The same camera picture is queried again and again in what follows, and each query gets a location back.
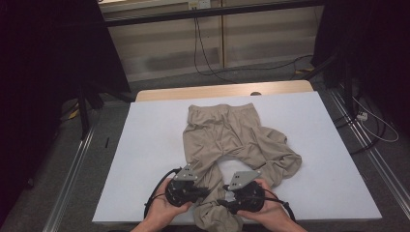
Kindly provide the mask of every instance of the gray floor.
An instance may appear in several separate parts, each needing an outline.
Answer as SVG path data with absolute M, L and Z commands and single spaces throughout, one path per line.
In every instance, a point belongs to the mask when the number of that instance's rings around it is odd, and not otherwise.
M 280 64 L 263 64 L 252 66 L 252 68 L 269 68 Z M 296 69 L 308 68 L 308 58 L 299 61 L 296 66 Z M 294 67 L 290 65 L 277 70 L 223 72 L 219 76 L 239 83 L 301 78 L 299 74 L 294 75 L 293 73 Z M 320 77 L 314 78 L 311 83 L 314 89 L 319 92 L 330 116 L 333 119 L 340 117 L 342 114 L 337 109 L 331 92 L 324 88 Z M 204 76 L 192 73 L 157 80 L 138 81 L 131 83 L 131 87 L 132 91 L 136 94 L 143 89 L 215 84 L 230 84 L 230 82 L 211 75 Z M 91 222 L 129 110 L 129 105 L 126 103 L 115 101 L 110 96 L 103 96 L 103 98 L 107 103 L 102 110 L 96 112 L 100 120 L 95 127 L 95 133 L 88 147 L 88 152 L 81 163 L 81 170 L 73 185 L 73 192 L 65 208 L 65 213 L 60 223 L 58 223 L 58 231 L 108 231 L 110 229 L 132 228 L 132 225 L 106 227 Z M 370 121 L 369 126 L 375 130 Z M 361 148 L 361 144 L 350 127 L 346 126 L 338 131 L 349 151 Z M 18 202 L 9 214 L 0 232 L 43 231 L 54 202 L 69 172 L 71 163 L 74 160 L 80 143 L 80 134 L 81 125 L 79 118 L 62 123 L 59 134 L 47 155 L 47 159 L 44 160 L 35 178 L 35 186 L 32 189 L 25 190 L 20 195 Z M 386 137 L 394 138 L 394 135 L 387 130 Z M 382 154 L 383 159 L 392 168 L 398 179 L 409 189 L 410 143 L 408 136 L 400 134 L 400 139 L 395 143 L 381 141 L 376 145 L 376 149 Z M 397 204 L 394 195 L 386 186 L 370 160 L 369 155 L 366 152 L 362 152 L 353 156 L 352 159 L 364 176 L 366 185 L 383 218 L 357 222 L 301 221 L 304 228 L 309 231 L 410 231 L 409 218 Z M 309 200 L 311 197 L 314 197 L 314 195 L 306 196 L 306 199 Z M 195 230 L 194 227 L 179 227 L 177 229 L 178 231 Z M 245 230 L 263 231 L 257 225 L 246 226 Z

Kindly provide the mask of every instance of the floor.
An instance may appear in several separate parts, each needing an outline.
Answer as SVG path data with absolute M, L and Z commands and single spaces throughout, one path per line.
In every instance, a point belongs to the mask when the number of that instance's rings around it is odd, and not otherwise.
M 219 77 L 238 83 L 299 79 L 303 75 L 294 74 L 294 70 L 309 68 L 308 60 L 302 60 L 295 63 L 295 67 L 291 64 L 281 69 L 270 69 L 283 64 L 286 64 L 286 62 L 252 66 L 253 69 L 264 69 L 259 71 L 241 69 L 232 72 L 221 72 Z M 138 81 L 131 83 L 131 87 L 132 92 L 137 93 L 143 89 L 230 84 L 229 81 L 221 78 L 190 73 L 158 80 Z M 339 88 L 326 89 L 320 76 L 315 77 L 311 83 L 314 90 L 318 91 L 322 98 L 330 117 L 334 119 L 336 127 L 346 124 L 345 119 L 339 120 L 344 114 L 343 109 L 337 103 L 337 101 L 341 101 L 341 98 L 337 95 L 340 93 Z M 108 231 L 113 229 L 130 230 L 133 227 L 133 225 L 127 224 L 107 227 L 91 222 L 129 109 L 129 105 L 126 103 L 116 101 L 110 96 L 102 97 L 105 100 L 104 108 L 89 110 L 92 116 L 92 124 L 94 122 L 94 134 L 87 141 L 80 141 L 79 139 L 81 136 L 79 117 L 64 121 L 61 124 L 58 136 L 55 138 L 47 158 L 38 171 L 34 187 L 25 190 L 20 195 L 0 232 Z M 368 101 L 368 105 L 371 106 L 372 111 L 376 115 L 380 115 L 376 105 L 371 102 L 371 98 L 365 96 L 365 99 Z M 68 101 L 63 107 L 69 107 L 73 103 L 75 101 Z M 369 115 L 366 125 L 371 131 L 376 131 L 375 122 L 373 117 Z M 357 151 L 363 146 L 358 140 L 358 134 L 362 133 L 354 133 L 355 128 L 359 127 L 358 123 L 353 123 L 338 129 L 340 137 L 350 152 Z M 352 155 L 352 159 L 362 174 L 383 218 L 353 222 L 300 221 L 305 229 L 308 231 L 410 231 L 410 216 L 403 211 L 406 208 L 406 202 L 407 206 L 409 204 L 406 193 L 410 189 L 410 172 L 408 171 L 410 166 L 410 143 L 406 134 L 400 131 L 398 134 L 399 140 L 397 142 L 380 141 L 370 150 Z M 384 137 L 394 139 L 395 134 L 390 129 L 386 129 Z M 86 152 L 79 154 L 78 148 L 80 146 L 85 146 Z M 381 175 L 383 170 L 380 170 L 375 163 L 382 163 L 383 166 L 383 162 L 395 175 L 389 174 L 390 172 Z M 77 165 L 74 168 L 78 168 L 79 171 L 73 176 L 73 182 L 71 183 L 73 188 L 66 195 L 66 203 L 60 205 L 60 209 L 57 209 L 56 201 L 62 196 L 61 189 L 66 186 L 65 182 L 71 173 L 70 170 L 73 169 L 73 163 Z M 402 188 L 398 188 L 397 183 L 401 184 Z M 58 217 L 50 222 L 52 212 Z M 172 229 L 197 231 L 195 227 L 173 227 Z M 263 231 L 257 225 L 246 226 L 244 230 Z

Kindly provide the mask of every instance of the pant leg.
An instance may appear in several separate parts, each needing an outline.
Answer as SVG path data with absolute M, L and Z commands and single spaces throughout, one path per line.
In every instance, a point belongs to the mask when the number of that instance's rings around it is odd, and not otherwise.
M 243 225 L 240 217 L 232 216 L 216 202 L 225 196 L 217 163 L 217 159 L 223 155 L 221 137 L 226 118 L 223 116 L 225 108 L 226 105 L 190 107 L 188 126 L 183 133 L 186 160 L 198 176 L 195 184 L 211 190 L 208 197 L 198 202 L 193 217 L 199 228 L 211 232 L 241 231 Z

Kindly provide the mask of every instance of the human hand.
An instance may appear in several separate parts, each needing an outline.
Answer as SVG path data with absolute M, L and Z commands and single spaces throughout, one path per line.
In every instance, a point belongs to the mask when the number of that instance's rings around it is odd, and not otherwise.
M 271 188 L 263 179 L 256 179 L 255 182 L 266 190 Z M 265 191 L 265 196 L 269 198 L 277 198 L 275 195 Z M 265 201 L 262 209 L 259 212 L 238 211 L 239 216 L 247 219 L 255 220 L 271 231 L 306 231 L 287 215 L 281 204 L 274 201 Z
M 148 211 L 147 217 L 142 220 L 132 232 L 154 232 L 163 229 L 167 226 L 177 215 L 186 212 L 192 202 L 187 202 L 181 207 L 175 207 L 171 205 L 166 199 L 164 193 L 166 186 L 171 181 L 170 178 L 165 179 L 159 186 L 155 196 L 155 200 L 152 202 Z

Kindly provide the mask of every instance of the wall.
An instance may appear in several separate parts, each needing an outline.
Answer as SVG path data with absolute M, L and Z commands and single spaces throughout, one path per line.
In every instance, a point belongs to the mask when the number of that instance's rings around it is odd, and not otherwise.
M 187 0 L 119 1 L 100 4 L 105 18 L 155 15 L 188 9 Z M 215 0 L 212 7 L 272 2 Z M 213 69 L 294 59 L 312 54 L 322 7 L 199 18 Z M 109 28 L 129 82 L 195 73 L 193 19 Z M 196 63 L 207 71 L 197 39 Z

